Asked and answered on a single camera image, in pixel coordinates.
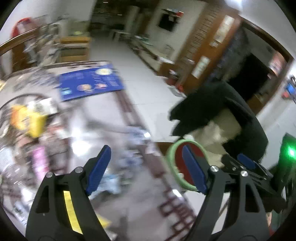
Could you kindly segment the yellow orange snack box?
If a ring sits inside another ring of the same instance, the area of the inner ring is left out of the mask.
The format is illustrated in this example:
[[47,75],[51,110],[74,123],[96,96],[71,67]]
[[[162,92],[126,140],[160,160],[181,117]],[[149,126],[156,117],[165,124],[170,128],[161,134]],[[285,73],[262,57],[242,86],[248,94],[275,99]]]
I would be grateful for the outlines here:
[[44,132],[47,115],[28,109],[25,105],[15,104],[11,107],[10,124],[21,131],[38,138]]

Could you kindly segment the yellow plastic bag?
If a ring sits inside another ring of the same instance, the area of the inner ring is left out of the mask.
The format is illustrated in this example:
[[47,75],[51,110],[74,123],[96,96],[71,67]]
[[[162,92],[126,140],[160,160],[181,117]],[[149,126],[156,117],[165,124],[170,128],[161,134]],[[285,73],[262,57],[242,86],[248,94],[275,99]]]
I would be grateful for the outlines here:
[[[82,230],[74,210],[70,192],[63,191],[63,196],[66,204],[66,210],[67,210],[68,218],[70,221],[70,225],[75,232],[82,234]],[[96,216],[103,228],[108,228],[111,225],[111,221],[108,220],[107,218],[100,216],[99,214],[96,214]]]

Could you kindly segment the checkered beige chair cushion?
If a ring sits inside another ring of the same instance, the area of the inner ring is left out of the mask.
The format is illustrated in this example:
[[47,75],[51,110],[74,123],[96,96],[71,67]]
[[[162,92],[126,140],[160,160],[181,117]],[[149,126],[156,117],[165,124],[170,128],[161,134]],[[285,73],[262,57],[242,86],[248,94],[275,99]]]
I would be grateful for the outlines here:
[[234,115],[228,110],[222,110],[208,125],[190,133],[193,140],[205,150],[209,165],[222,168],[223,155],[227,154],[223,144],[234,139],[241,132],[241,126]]

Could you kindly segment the wall mounted black television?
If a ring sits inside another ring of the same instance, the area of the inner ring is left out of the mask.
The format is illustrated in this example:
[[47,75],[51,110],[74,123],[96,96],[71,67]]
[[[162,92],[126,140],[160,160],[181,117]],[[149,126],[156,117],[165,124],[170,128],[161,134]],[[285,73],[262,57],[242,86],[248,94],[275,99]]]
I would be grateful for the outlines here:
[[178,23],[178,17],[169,14],[162,14],[158,23],[158,27],[169,32],[172,32],[175,25]]

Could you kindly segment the pink crumpled wrapper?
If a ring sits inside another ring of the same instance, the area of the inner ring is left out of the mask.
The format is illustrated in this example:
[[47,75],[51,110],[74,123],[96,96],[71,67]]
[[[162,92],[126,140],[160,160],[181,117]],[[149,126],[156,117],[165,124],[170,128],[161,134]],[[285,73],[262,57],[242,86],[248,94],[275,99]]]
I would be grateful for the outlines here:
[[32,152],[32,168],[38,181],[42,181],[49,172],[49,160],[46,149],[43,146],[37,146]]

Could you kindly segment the low tv cabinet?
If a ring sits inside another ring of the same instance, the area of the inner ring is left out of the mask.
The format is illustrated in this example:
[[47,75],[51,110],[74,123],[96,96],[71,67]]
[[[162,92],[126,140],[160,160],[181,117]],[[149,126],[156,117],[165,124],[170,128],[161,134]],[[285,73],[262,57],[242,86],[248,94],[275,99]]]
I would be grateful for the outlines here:
[[130,39],[129,47],[156,75],[168,76],[174,65],[174,61],[171,60],[173,48],[170,45],[165,45],[159,50],[153,44],[135,36]]

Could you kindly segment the green rimmed red trash bin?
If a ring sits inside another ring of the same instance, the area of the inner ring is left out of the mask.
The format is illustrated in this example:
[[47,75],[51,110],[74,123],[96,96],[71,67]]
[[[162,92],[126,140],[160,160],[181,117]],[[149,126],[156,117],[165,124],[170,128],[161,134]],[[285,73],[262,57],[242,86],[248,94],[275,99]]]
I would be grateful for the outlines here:
[[166,152],[166,163],[176,182],[185,190],[206,194],[210,165],[204,148],[193,140],[178,140]]

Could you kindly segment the blue flat gift box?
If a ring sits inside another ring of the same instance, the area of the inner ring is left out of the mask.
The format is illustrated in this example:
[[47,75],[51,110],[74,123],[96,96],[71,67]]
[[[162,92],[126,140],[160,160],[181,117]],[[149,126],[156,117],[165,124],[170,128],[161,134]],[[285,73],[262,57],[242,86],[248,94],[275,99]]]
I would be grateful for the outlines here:
[[124,89],[112,64],[63,73],[59,76],[59,83],[62,101]]

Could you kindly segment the black jacket on chair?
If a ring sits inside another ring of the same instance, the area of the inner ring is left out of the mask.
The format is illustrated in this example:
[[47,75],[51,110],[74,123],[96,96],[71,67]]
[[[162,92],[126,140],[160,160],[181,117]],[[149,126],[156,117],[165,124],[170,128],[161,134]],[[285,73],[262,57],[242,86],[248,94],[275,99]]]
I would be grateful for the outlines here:
[[261,162],[268,138],[245,100],[226,82],[204,85],[175,105],[169,115],[178,121],[175,137],[191,135],[206,151],[211,163],[228,154],[244,154]]

